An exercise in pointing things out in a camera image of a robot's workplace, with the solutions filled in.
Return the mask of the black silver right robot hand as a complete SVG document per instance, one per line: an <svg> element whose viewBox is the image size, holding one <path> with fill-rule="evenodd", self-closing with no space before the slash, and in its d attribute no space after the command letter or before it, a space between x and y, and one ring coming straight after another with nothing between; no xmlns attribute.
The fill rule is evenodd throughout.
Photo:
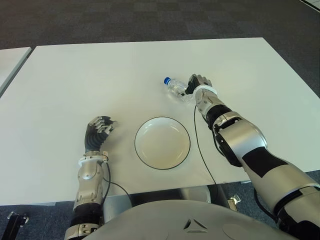
<svg viewBox="0 0 320 240"><path fill-rule="evenodd" d="M185 97L186 95L192 95L197 87L209 87L213 88L212 83L206 77L200 74L192 74L188 80L186 87L182 89L182 92L178 94L179 97Z"/></svg>

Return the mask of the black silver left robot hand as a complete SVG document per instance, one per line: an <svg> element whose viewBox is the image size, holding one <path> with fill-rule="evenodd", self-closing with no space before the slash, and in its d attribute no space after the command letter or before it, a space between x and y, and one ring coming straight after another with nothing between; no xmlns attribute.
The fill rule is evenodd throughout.
<svg viewBox="0 0 320 240"><path fill-rule="evenodd" d="M85 152L100 151L102 144L117 126L117 121L109 116L97 116L91 120L86 128L84 137Z"/></svg>

